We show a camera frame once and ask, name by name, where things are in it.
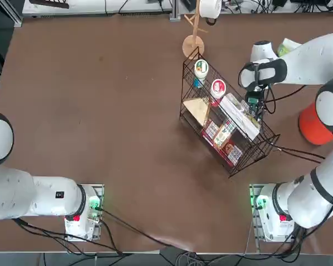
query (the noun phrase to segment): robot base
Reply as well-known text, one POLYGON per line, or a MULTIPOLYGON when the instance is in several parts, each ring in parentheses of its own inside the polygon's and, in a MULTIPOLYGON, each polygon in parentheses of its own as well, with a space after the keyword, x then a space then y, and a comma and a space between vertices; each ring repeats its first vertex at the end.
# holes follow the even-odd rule
POLYGON ((266 242, 284 242, 294 230, 294 221, 281 221, 275 211, 272 195, 276 184, 249 186, 252 202, 254 234, 266 242))
MULTIPOLYGON (((101 234, 101 225, 99 223, 102 212, 96 211, 94 207, 102 207, 104 198, 103 184, 81 184, 86 193, 86 203, 83 213, 74 221, 64 219, 65 233, 82 237, 87 240, 98 240, 101 234)), ((83 241, 78 238, 67 237, 68 241, 83 241)))

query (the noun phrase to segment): white robotic arm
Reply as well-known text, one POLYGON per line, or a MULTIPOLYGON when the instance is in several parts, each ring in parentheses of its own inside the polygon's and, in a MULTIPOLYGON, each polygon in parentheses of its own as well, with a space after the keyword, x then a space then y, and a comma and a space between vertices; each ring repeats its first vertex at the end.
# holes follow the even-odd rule
POLYGON ((248 91, 274 83, 321 85, 333 79, 333 33, 298 46, 277 57, 270 42, 253 46, 251 62, 240 72, 240 85, 248 91))
MULTIPOLYGON (((12 151, 11 124, 0 114, 0 164, 12 151)), ((90 185, 64 177, 31 176, 0 165, 0 219, 23 216, 65 216, 67 234, 93 239, 101 202, 90 185)))
MULTIPOLYGON (((333 34, 296 44, 281 57, 270 42, 254 44, 251 62, 242 68, 239 83, 247 91, 261 91, 274 83, 324 84, 316 96, 316 112, 333 133, 333 34)), ((307 175, 265 185, 256 206, 266 241, 283 242, 295 223, 304 228, 320 224, 333 206, 333 152, 307 175)))

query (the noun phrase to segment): black wire rack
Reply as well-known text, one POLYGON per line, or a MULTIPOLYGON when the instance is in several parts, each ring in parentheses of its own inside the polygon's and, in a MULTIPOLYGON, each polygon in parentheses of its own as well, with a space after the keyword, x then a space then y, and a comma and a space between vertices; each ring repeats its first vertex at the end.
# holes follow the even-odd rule
POLYGON ((194 74, 194 64, 196 60, 204 59, 198 47, 191 53, 191 56, 183 62, 183 82, 181 87, 181 101, 180 101, 180 118, 185 120, 191 128, 200 136, 200 139, 209 148, 211 153, 216 159, 220 161, 223 167, 229 172, 229 177, 240 172, 244 168, 258 162, 265 158, 271 151, 272 147, 278 141, 280 134, 275 135, 274 132, 262 121, 261 128, 257 136, 252 140, 249 135, 237 126, 236 122, 227 114, 227 112, 220 106, 213 107, 209 105, 210 100, 216 100, 210 93, 212 82, 215 79, 221 79, 226 84, 226 94, 232 93, 239 102, 242 102, 242 96, 224 79, 213 66, 208 62, 209 70, 204 81, 203 86, 200 88, 200 80, 194 74), (188 99, 201 98, 208 106, 209 111, 204 125, 201 125, 196 118, 184 105, 184 101, 188 99), (238 154, 237 160, 230 160, 222 149, 217 149, 212 140, 205 137, 205 130, 208 123, 212 121, 218 127, 225 126, 233 127, 233 133, 230 141, 233 146, 237 146, 237 150, 241 153, 238 154))

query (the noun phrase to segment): brown table surface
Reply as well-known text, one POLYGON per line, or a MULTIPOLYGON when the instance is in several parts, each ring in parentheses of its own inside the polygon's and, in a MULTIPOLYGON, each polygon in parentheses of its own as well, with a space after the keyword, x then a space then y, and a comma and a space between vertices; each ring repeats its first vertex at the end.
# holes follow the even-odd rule
MULTIPOLYGON (((252 44, 284 37, 296 42, 333 32, 333 14, 221 16, 200 33, 207 60, 235 88, 252 44)), ((181 44, 185 20, 155 18, 25 19, 11 41, 0 84, 0 112, 11 121, 15 146, 5 163, 32 175, 105 184, 105 206, 151 236, 205 253, 242 253, 251 221, 248 185, 293 180, 315 164, 274 151, 231 179, 179 120, 181 44)), ((277 85, 276 96, 298 88, 277 85)), ((308 144, 299 112, 318 87, 277 103, 266 122, 279 144, 327 155, 333 143, 308 144)), ((64 231, 63 218, 26 218, 64 231)), ((161 248, 106 217, 117 246, 161 248)), ((101 243, 110 244, 105 231, 101 243)), ((85 251, 106 251, 81 244, 85 251)), ((272 252, 278 244, 262 244, 272 252)), ((0 251, 63 250, 0 221, 0 251)), ((333 218, 305 242, 304 253, 333 254, 333 218)), ((248 252, 256 252, 253 232, 248 252)))

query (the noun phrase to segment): orange bucket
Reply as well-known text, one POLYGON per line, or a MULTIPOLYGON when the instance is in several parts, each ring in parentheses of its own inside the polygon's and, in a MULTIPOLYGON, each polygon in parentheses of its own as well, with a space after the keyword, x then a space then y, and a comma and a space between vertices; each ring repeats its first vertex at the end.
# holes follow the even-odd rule
POLYGON ((333 134, 317 116, 315 103, 300 113, 299 128, 304 138, 314 145, 323 145, 333 140, 333 134))

